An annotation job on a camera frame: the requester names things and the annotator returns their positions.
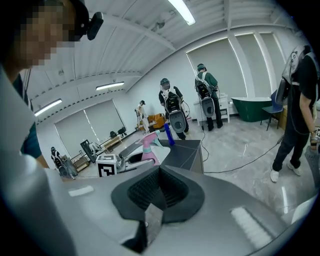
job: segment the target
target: desk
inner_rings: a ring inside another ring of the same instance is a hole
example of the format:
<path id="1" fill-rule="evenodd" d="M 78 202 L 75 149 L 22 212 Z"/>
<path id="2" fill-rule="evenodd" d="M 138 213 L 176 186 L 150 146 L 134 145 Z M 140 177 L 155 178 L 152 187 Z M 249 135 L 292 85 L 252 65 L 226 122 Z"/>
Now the desk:
<path id="1" fill-rule="evenodd" d="M 228 123 L 230 123 L 230 113 L 229 113 L 229 105 L 228 105 L 228 95 L 225 93 L 220 94 L 219 105 L 221 113 L 221 119 L 227 119 Z M 207 117 L 204 114 L 202 106 L 199 103 L 199 100 L 193 103 L 195 110 L 195 118 L 197 120 L 198 126 L 200 126 L 201 121 L 207 121 Z M 216 119 L 216 113 L 213 114 L 212 119 Z"/>
<path id="2" fill-rule="evenodd" d="M 121 141 L 121 135 L 118 134 L 116 137 L 114 138 L 110 138 L 107 141 L 105 141 L 104 143 L 102 143 L 100 146 L 104 147 L 106 150 L 108 150 L 109 147 L 113 146 L 114 144 L 118 143 L 118 142 L 122 142 Z"/>

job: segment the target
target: chair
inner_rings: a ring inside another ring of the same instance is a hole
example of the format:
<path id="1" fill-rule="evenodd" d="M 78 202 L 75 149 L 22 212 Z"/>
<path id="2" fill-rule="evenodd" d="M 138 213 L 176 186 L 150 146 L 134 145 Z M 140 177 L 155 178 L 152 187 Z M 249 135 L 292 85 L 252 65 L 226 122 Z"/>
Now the chair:
<path id="1" fill-rule="evenodd" d="M 282 112 L 284 110 L 284 107 L 282 105 L 279 105 L 279 104 L 276 103 L 276 95 L 277 95 L 277 90 L 275 90 L 275 92 L 272 93 L 271 96 L 270 96 L 271 101 L 272 101 L 272 106 L 266 106 L 266 107 L 262 108 L 264 111 L 266 111 L 266 112 L 268 112 L 270 114 L 269 121 L 268 121 L 268 126 L 266 128 L 267 131 L 268 131 L 269 125 L 271 123 L 272 115 L 276 114 L 276 113 L 280 113 L 280 112 Z"/>

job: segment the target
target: ceiling light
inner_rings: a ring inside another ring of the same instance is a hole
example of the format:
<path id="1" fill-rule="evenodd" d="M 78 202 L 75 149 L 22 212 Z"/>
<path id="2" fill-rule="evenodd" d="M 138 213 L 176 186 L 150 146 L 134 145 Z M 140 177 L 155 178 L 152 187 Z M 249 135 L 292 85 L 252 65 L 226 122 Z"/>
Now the ceiling light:
<path id="1" fill-rule="evenodd" d="M 114 82 L 114 83 L 109 83 L 109 84 L 97 86 L 95 89 L 97 91 L 99 91 L 99 90 L 107 89 L 110 87 L 123 86 L 124 84 L 125 84 L 125 82 Z"/>
<path id="2" fill-rule="evenodd" d="M 186 21 L 186 23 L 191 26 L 196 23 L 194 17 L 192 16 L 190 10 L 186 6 L 183 0 L 168 0 L 174 8 L 181 14 L 182 18 Z"/>
<path id="3" fill-rule="evenodd" d="M 41 108 L 40 110 L 38 110 L 37 112 L 35 112 L 34 115 L 37 117 L 40 114 L 42 114 L 43 112 L 47 111 L 48 109 L 51 109 L 52 107 L 54 107 L 55 105 L 58 105 L 61 102 L 62 102 L 61 99 L 57 99 L 54 102 L 51 102 L 49 105 L 46 105 L 43 108 Z"/>

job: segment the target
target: white cabinet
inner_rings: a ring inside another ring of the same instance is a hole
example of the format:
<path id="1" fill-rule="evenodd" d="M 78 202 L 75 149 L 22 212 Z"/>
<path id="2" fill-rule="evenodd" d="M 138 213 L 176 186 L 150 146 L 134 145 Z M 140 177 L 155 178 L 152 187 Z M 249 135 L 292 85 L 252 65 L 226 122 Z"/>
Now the white cabinet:
<path id="1" fill-rule="evenodd" d="M 201 121 L 207 121 L 207 117 L 204 114 L 202 106 L 200 105 L 200 100 L 193 103 L 195 110 L 195 118 L 197 119 L 198 126 L 200 126 Z M 229 105 L 228 105 L 228 95 L 225 93 L 220 94 L 219 98 L 221 119 L 227 119 L 228 123 L 230 123 L 230 114 L 229 114 Z M 216 119 L 216 113 L 213 114 L 212 119 Z"/>

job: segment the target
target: cable on floor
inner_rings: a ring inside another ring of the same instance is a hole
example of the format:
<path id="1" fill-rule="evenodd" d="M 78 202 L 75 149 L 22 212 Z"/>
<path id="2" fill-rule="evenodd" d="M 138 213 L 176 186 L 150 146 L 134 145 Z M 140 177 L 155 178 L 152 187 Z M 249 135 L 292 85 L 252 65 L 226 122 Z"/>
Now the cable on floor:
<path id="1" fill-rule="evenodd" d="M 237 168 L 234 168 L 232 170 L 223 170 L 223 171 L 204 171 L 205 174 L 222 174 L 222 173 L 228 173 L 228 172 L 232 172 L 232 171 L 235 171 L 235 170 L 238 170 L 238 169 L 241 169 L 251 163 L 253 163 L 254 161 L 258 160 L 259 158 L 263 157 L 266 153 L 268 153 L 270 150 L 274 149 L 278 144 L 280 144 L 280 142 L 282 141 L 284 135 L 280 137 L 280 139 L 277 141 L 277 143 L 272 147 L 270 148 L 267 152 L 265 152 L 264 154 L 260 155 L 259 157 L 257 157 L 256 159 L 254 159 L 253 161 L 251 162 L 248 162 L 246 163 L 245 165 L 242 165 L 240 167 L 237 167 Z"/>
<path id="2" fill-rule="evenodd" d="M 203 119 L 203 117 L 202 117 L 202 105 L 201 105 L 201 103 L 200 103 L 200 98 L 199 98 L 199 105 L 200 105 L 200 110 L 201 110 L 201 122 L 202 122 L 202 119 Z M 205 139 L 205 137 L 206 137 L 206 133 L 205 133 L 205 127 L 204 127 L 204 125 L 203 124 L 201 124 L 201 129 L 202 129 L 202 131 L 203 131 L 203 138 L 202 138 L 202 140 L 201 140 L 201 146 L 204 148 L 204 150 L 208 153 L 208 156 L 206 157 L 206 159 L 205 160 L 203 160 L 202 162 L 204 163 L 205 161 L 207 161 L 208 160 L 208 158 L 209 158 L 209 155 L 210 155 L 210 153 L 209 153 L 209 151 L 204 147 L 204 145 L 202 144 L 202 141 Z"/>
<path id="3" fill-rule="evenodd" d="M 82 177 L 82 178 L 98 178 L 99 176 L 80 176 L 80 175 L 77 175 L 75 177 Z"/>

